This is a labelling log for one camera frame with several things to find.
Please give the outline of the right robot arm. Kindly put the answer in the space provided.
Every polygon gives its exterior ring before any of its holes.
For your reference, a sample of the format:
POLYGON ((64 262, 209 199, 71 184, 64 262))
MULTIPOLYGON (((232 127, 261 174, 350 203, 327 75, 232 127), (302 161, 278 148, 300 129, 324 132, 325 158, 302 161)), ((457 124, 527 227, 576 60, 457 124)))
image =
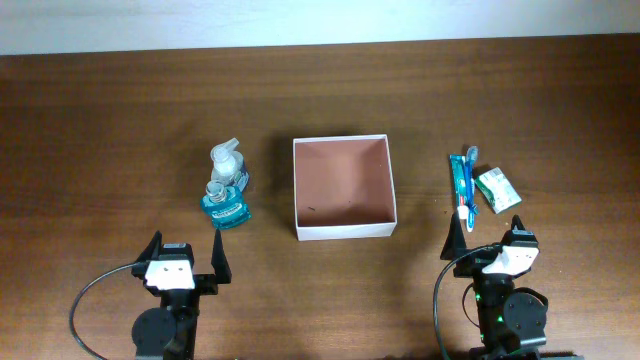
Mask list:
POLYGON ((502 240, 469 249, 457 214, 451 217, 449 233, 440 258, 456 278, 470 278, 482 345, 468 352, 471 359, 538 359, 546 344, 544 332, 548 299, 514 280, 531 270, 539 254, 539 242, 518 216, 502 240))

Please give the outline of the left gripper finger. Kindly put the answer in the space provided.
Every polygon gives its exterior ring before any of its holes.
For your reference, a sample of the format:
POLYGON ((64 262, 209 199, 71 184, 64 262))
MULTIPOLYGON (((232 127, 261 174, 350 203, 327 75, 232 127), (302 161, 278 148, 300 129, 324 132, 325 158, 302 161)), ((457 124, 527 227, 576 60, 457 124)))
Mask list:
POLYGON ((158 257, 158 253, 162 246, 162 233, 160 231, 156 231, 149 244, 145 247, 145 249, 140 253, 137 257, 137 263, 144 263, 148 261, 152 261, 158 257))
POLYGON ((214 275, 217 284, 231 283, 232 272, 224 251, 222 234, 219 229, 215 231, 211 256, 211 266, 214 269, 214 275))

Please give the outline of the teal mouthwash bottle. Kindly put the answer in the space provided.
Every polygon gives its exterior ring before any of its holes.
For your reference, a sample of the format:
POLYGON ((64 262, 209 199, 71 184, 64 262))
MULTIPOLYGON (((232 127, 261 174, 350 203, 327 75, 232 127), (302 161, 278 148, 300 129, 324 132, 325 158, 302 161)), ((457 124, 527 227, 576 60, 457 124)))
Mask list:
POLYGON ((212 225, 219 230, 235 228, 251 218, 240 189, 235 185, 227 186, 217 181, 207 183, 200 207, 212 225))

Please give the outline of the clear pump sanitizer bottle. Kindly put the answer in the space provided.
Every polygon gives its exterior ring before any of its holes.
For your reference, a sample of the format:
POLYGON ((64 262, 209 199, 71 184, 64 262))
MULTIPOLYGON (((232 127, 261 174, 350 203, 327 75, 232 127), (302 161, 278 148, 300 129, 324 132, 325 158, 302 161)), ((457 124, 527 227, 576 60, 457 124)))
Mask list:
POLYGON ((246 168, 243 155, 236 150, 240 144, 237 138, 232 138, 213 147, 210 152, 213 161, 211 180, 225 186, 236 186, 244 192, 250 175, 246 168))

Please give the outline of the white cardboard box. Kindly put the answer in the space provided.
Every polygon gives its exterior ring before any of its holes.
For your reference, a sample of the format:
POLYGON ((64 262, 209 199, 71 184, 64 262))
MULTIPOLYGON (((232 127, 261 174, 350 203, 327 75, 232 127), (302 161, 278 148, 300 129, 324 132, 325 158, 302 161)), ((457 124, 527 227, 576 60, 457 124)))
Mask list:
POLYGON ((296 138, 292 150, 300 241, 393 233, 397 206, 385 134, 296 138))

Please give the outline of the green white soap packet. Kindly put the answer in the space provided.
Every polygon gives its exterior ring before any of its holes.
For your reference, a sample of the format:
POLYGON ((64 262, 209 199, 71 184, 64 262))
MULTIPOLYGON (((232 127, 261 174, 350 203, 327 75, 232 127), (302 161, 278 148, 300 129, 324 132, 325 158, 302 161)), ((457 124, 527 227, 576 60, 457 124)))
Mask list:
POLYGON ((500 214, 522 202, 522 198, 499 167, 479 175, 475 183, 495 214, 500 214))

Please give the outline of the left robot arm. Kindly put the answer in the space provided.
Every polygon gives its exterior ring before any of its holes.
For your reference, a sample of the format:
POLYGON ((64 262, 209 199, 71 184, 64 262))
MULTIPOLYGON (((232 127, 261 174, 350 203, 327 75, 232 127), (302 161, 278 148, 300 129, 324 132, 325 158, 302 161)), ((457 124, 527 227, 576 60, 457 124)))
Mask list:
POLYGON ((161 232, 154 234, 136 259, 131 274, 160 299, 159 306, 142 312, 132 326, 137 359, 194 358, 200 298, 216 295, 218 287, 232 279, 219 230, 212 248, 213 271, 195 274, 194 263, 190 244, 164 244, 161 232))

